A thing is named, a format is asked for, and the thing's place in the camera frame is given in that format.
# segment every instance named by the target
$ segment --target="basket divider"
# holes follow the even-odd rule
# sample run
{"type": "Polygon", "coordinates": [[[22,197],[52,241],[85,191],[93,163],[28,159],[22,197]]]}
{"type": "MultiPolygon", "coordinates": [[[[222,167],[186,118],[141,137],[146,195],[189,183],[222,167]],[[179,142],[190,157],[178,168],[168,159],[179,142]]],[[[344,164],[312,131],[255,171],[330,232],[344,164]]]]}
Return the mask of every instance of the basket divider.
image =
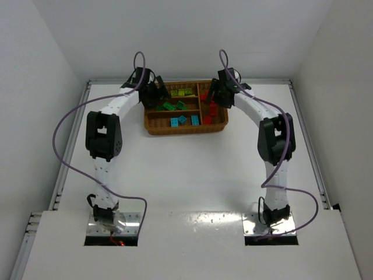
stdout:
{"type": "Polygon", "coordinates": [[[202,108],[201,108],[201,106],[200,106],[199,83],[197,83],[197,96],[198,96],[198,107],[199,107],[199,119],[200,119],[200,124],[203,125],[203,123],[202,123],[202,108]]]}

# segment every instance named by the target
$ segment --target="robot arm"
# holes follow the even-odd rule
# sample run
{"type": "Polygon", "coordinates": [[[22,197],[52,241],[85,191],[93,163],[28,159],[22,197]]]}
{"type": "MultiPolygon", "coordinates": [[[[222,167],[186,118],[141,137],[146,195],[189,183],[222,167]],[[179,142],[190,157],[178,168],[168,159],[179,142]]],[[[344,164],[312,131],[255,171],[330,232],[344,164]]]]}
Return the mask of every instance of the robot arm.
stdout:
{"type": "MultiPolygon", "coordinates": [[[[232,68],[229,70],[235,76],[234,70],[232,68]]],[[[218,71],[218,74],[219,80],[212,80],[208,100],[212,97],[214,102],[225,108],[236,106],[236,108],[242,110],[256,124],[259,128],[258,152],[265,162],[266,177],[268,178],[274,172],[284,150],[286,139],[284,117],[277,110],[249,97],[244,92],[240,92],[235,83],[229,79],[225,70],[218,71]]],[[[250,86],[246,84],[242,85],[251,96],[255,96],[250,86]]],[[[292,152],[295,151],[295,137],[293,118],[289,114],[286,115],[290,124],[290,145],[284,162],[268,182],[268,185],[287,186],[287,166],[292,152]]],[[[283,218],[288,218],[290,207],[286,190],[266,188],[263,207],[263,218],[268,226],[283,218]]]]}
{"type": "MultiPolygon", "coordinates": [[[[251,89],[248,90],[248,92],[252,96],[254,96],[254,93],[251,89]]],[[[265,104],[260,103],[253,98],[248,97],[243,92],[239,92],[234,95],[234,105],[236,106],[236,108],[243,111],[256,124],[256,126],[259,129],[261,128],[261,124],[263,124],[264,120],[271,120],[271,119],[275,120],[279,116],[279,112],[275,111],[272,108],[269,108],[265,104]]],[[[259,154],[260,154],[261,152],[260,152],[260,147],[259,147],[260,145],[259,141],[258,141],[258,149],[259,149],[259,154]]],[[[272,179],[268,182],[268,184],[286,187],[287,186],[287,180],[286,180],[287,165],[288,165],[288,161],[285,160],[282,163],[281,168],[276,172],[276,174],[272,177],[272,179]]],[[[266,167],[266,177],[269,177],[274,171],[274,169],[276,168],[276,165],[265,160],[265,167],[266,167]]],[[[267,224],[276,222],[278,218],[271,217],[271,214],[275,214],[275,211],[278,212],[281,210],[282,212],[284,212],[285,216],[288,216],[290,214],[290,207],[288,205],[286,190],[281,190],[278,188],[267,188],[266,196],[265,196],[264,212],[263,212],[263,218],[265,222],[267,224]]]]}
{"type": "MultiPolygon", "coordinates": [[[[137,67],[136,75],[124,83],[119,91],[123,96],[114,98],[107,106],[100,111],[91,111],[87,115],[86,127],[86,149],[94,160],[95,177],[111,191],[117,193],[117,185],[113,180],[115,176],[116,157],[122,149],[121,121],[130,109],[142,102],[144,107],[153,107],[163,98],[168,97],[168,92],[162,78],[156,77],[158,85],[150,81],[149,69],[145,69],[145,79],[137,91],[133,91],[138,83],[143,68],[137,67]]],[[[95,221],[111,232],[121,231],[119,218],[119,199],[112,195],[100,185],[96,187],[96,194],[89,195],[88,201],[93,208],[95,221]]]]}

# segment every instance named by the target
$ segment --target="white table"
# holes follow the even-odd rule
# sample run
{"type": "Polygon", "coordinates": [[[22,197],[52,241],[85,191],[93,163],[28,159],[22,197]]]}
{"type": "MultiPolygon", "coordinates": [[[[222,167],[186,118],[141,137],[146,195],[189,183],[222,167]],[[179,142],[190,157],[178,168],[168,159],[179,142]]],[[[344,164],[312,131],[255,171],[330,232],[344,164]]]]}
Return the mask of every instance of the white table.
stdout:
{"type": "MultiPolygon", "coordinates": [[[[288,171],[289,187],[319,190],[288,85],[252,85],[257,96],[280,105],[294,118],[297,150],[288,171]]],[[[119,85],[92,85],[89,99],[115,94],[119,85]]],[[[85,149],[86,107],[71,164],[93,174],[85,149]]],[[[257,207],[265,191],[265,168],[256,144],[258,129],[241,111],[229,111],[222,132],[151,136],[143,107],[122,123],[124,147],[118,159],[121,193],[143,196],[149,207],[138,247],[84,246],[95,185],[69,171],[58,211],[43,213],[24,280],[40,279],[360,279],[338,211],[323,210],[298,232],[298,246],[245,246],[241,213],[257,207]]],[[[315,205],[289,193],[296,225],[315,205]]],[[[120,201],[122,211],[143,203],[120,201]]]]}

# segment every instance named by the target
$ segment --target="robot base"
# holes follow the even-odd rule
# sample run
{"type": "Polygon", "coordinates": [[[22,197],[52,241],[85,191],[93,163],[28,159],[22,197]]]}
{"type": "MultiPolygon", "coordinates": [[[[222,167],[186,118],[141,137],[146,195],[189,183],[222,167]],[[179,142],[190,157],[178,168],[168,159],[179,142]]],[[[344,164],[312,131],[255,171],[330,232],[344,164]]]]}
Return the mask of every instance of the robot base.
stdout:
{"type": "Polygon", "coordinates": [[[260,223],[258,213],[242,214],[242,224],[244,226],[245,245],[298,245],[297,233],[287,233],[285,235],[259,238],[261,236],[278,235],[295,229],[293,214],[290,213],[288,219],[272,224],[270,227],[260,223]]]}
{"type": "Polygon", "coordinates": [[[99,222],[95,222],[91,213],[88,221],[85,246],[118,246],[119,242],[123,242],[124,246],[137,246],[140,221],[141,213],[119,213],[120,226],[110,236],[110,231],[99,222]]]}

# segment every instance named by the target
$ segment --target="white wall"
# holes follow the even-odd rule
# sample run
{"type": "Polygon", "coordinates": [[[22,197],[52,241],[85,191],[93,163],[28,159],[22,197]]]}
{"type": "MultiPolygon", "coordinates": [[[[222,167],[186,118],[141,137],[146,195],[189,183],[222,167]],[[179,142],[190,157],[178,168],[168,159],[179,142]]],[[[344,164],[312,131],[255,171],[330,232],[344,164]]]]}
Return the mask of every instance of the white wall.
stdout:
{"type": "Polygon", "coordinates": [[[59,169],[54,127],[83,85],[31,0],[2,1],[0,38],[0,279],[8,279],[31,211],[48,208],[59,169]]]}
{"type": "Polygon", "coordinates": [[[327,188],[340,203],[364,279],[373,278],[372,15],[371,0],[334,1],[295,80],[327,188]]]}
{"type": "Polygon", "coordinates": [[[83,79],[122,78],[137,50],[164,78],[206,78],[228,51],[246,78],[289,78],[332,0],[33,0],[83,79]]]}

